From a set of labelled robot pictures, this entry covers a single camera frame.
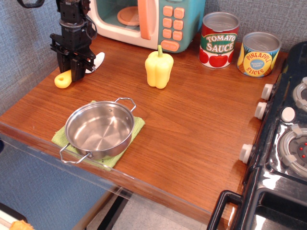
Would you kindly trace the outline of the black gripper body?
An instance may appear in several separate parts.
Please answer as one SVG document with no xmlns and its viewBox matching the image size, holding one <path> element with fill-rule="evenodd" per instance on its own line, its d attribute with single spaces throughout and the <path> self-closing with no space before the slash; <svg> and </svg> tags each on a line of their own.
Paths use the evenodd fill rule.
<svg viewBox="0 0 307 230">
<path fill-rule="evenodd" d="M 81 61 L 85 69 L 94 70 L 95 54 L 90 45 L 96 38 L 92 23 L 67 24 L 61 26 L 61 34 L 51 34 L 51 49 L 56 53 L 69 51 L 70 59 Z"/>
</svg>

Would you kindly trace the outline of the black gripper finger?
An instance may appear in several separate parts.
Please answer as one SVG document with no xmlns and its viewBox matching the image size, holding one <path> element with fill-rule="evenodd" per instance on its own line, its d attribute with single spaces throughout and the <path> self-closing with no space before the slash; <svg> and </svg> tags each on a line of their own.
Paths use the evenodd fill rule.
<svg viewBox="0 0 307 230">
<path fill-rule="evenodd" d="M 71 69 L 71 59 L 69 54 L 70 54 L 69 51 L 64 51 L 63 53 L 61 52 L 57 53 L 58 65 L 61 73 Z"/>
<path fill-rule="evenodd" d="M 85 75 L 85 67 L 81 61 L 71 60 L 71 80 L 78 81 Z"/>
</svg>

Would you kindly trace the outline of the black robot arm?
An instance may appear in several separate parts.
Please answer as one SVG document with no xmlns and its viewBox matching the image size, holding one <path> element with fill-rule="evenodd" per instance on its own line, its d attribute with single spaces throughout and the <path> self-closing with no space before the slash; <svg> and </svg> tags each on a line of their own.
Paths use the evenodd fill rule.
<svg viewBox="0 0 307 230">
<path fill-rule="evenodd" d="M 57 53 L 61 73 L 71 71 L 73 82 L 82 79 L 85 72 L 94 71 L 96 55 L 90 45 L 97 36 L 96 27 L 87 16 L 89 0 L 58 0 L 61 34 L 51 34 L 51 49 Z"/>
</svg>

